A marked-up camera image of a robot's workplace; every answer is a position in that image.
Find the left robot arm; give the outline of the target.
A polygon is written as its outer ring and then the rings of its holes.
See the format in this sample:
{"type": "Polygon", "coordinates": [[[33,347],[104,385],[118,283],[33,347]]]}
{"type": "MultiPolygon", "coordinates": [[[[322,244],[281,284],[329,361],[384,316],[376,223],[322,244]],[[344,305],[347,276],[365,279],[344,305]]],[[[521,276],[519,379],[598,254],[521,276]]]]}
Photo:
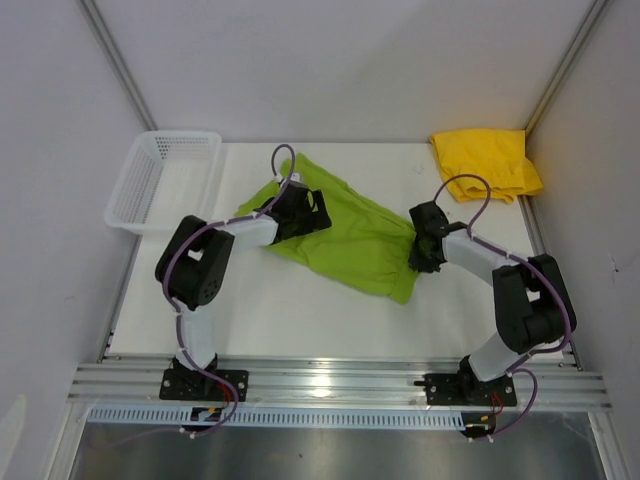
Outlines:
{"type": "Polygon", "coordinates": [[[222,369],[212,333],[213,302],[234,254],[327,230],[332,222],[321,191],[297,181],[249,215],[208,223],[189,215],[179,223],[155,267],[176,313],[178,352],[163,373],[165,401],[244,402],[246,370],[222,369]]]}

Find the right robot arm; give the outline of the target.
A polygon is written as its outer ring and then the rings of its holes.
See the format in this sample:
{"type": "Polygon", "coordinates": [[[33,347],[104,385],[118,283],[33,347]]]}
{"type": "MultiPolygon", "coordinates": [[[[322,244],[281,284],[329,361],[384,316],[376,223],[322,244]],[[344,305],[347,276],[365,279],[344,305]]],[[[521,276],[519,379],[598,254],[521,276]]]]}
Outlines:
{"type": "Polygon", "coordinates": [[[513,407],[512,374],[528,358],[562,349],[577,326],[557,261],[548,254],[522,258],[451,222],[433,201],[413,207],[415,239],[409,266],[436,273],[456,265],[493,290],[496,333],[465,356],[454,373],[419,381],[431,406],[513,407]]]}

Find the green shorts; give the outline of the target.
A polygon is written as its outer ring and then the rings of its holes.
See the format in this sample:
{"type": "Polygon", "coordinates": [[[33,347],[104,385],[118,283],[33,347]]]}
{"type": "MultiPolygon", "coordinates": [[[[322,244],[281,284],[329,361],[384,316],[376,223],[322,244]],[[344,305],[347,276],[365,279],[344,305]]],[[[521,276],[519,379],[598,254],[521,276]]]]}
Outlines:
{"type": "Polygon", "coordinates": [[[348,287],[408,303],[418,277],[408,263],[415,238],[412,224],[302,153],[296,155],[295,164],[289,160],[281,164],[281,175],[290,170],[322,192],[332,226],[267,249],[348,287]]]}

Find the yellow shorts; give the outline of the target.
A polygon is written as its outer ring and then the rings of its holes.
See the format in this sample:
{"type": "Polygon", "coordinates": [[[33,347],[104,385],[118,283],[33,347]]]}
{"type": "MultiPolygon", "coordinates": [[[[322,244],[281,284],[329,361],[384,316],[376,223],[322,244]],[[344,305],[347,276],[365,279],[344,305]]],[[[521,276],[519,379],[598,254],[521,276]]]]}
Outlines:
{"type": "Polygon", "coordinates": [[[447,190],[460,203],[491,198],[507,204],[544,189],[526,156],[523,130],[471,128],[433,134],[430,143],[447,190]]]}

